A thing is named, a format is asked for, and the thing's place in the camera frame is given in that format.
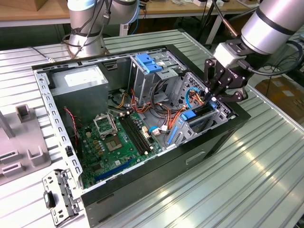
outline blue pcie slot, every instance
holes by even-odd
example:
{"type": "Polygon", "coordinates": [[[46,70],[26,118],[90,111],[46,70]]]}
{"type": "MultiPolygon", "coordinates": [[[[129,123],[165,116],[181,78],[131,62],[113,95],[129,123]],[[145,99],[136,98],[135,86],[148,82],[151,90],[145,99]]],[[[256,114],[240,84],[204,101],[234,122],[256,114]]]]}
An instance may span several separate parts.
{"type": "Polygon", "coordinates": [[[129,161],[125,162],[124,164],[120,165],[120,166],[117,166],[116,168],[112,169],[112,170],[109,170],[108,172],[105,172],[103,174],[100,174],[99,176],[95,177],[95,181],[100,181],[102,179],[105,179],[111,175],[113,175],[114,173],[117,173],[121,170],[124,170],[125,168],[127,168],[130,164],[130,162],[132,161],[133,159],[130,159],[129,161]]]}

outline ram slot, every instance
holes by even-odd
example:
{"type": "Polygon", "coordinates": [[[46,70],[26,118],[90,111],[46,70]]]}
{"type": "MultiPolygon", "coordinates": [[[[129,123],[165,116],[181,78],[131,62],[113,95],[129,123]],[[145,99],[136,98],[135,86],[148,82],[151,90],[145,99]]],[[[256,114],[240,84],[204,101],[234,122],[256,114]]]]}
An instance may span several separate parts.
{"type": "Polygon", "coordinates": [[[134,133],[137,135],[138,139],[141,141],[141,144],[144,146],[145,151],[149,152],[151,149],[147,143],[147,141],[145,140],[145,138],[143,137],[143,135],[140,133],[140,131],[137,129],[136,125],[134,124],[134,122],[132,121],[131,118],[127,118],[127,123],[129,124],[131,129],[135,129],[134,133]]]}
{"type": "Polygon", "coordinates": [[[140,138],[135,134],[135,131],[137,131],[137,127],[134,126],[134,128],[130,127],[127,121],[128,117],[121,118],[120,123],[123,126],[124,130],[126,131],[127,135],[130,137],[132,143],[135,145],[138,153],[142,156],[144,155],[144,152],[147,151],[142,144],[140,138]]]}

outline wire bundle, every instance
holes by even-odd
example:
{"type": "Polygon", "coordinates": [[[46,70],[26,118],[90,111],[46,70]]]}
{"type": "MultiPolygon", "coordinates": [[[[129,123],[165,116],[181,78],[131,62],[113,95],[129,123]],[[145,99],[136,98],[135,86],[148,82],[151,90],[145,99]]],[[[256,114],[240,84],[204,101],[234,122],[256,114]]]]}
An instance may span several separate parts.
{"type": "Polygon", "coordinates": [[[67,108],[64,108],[64,110],[70,115],[70,117],[72,119],[74,134],[75,134],[75,146],[77,146],[77,129],[76,129],[75,118],[74,118],[73,114],[67,108]]]}

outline green circuit board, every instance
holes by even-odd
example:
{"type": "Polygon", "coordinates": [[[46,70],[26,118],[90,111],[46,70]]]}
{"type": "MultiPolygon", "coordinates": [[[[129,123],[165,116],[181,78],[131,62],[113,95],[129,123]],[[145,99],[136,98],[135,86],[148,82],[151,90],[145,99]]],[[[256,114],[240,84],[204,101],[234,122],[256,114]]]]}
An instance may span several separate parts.
{"type": "MultiPolygon", "coordinates": [[[[129,118],[136,122],[136,126],[144,126],[137,113],[130,114],[129,118]]],[[[128,164],[126,168],[129,168],[162,151],[152,136],[146,141],[153,149],[148,154],[140,155],[118,117],[114,117],[114,124],[117,128],[117,134],[107,135],[104,139],[100,138],[94,123],[78,129],[82,148],[82,156],[78,159],[83,169],[81,177],[85,188],[95,185],[95,178],[103,173],[123,164],[128,164]]],[[[97,125],[103,130],[109,130],[110,126],[106,121],[97,125]]]]}

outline wooden table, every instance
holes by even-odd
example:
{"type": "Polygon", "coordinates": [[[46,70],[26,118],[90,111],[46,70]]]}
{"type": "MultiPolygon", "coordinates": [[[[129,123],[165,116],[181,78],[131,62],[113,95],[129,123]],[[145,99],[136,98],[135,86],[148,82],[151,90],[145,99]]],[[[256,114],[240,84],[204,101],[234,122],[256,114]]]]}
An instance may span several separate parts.
{"type": "MultiPolygon", "coordinates": [[[[28,26],[28,25],[48,25],[70,23],[69,10],[66,0],[48,0],[39,11],[28,11],[12,7],[0,6],[0,27],[28,26]]],[[[223,14],[239,14],[249,10],[236,0],[224,3],[220,7],[223,14]]],[[[165,2],[150,1],[147,3],[147,13],[140,11],[139,18],[168,18],[168,17],[188,17],[203,15],[204,7],[199,7],[193,3],[176,5],[171,0],[165,2]]],[[[211,30],[207,43],[211,43],[221,24],[218,16],[211,30]]],[[[121,25],[120,35],[127,35],[127,26],[121,25]]]]}

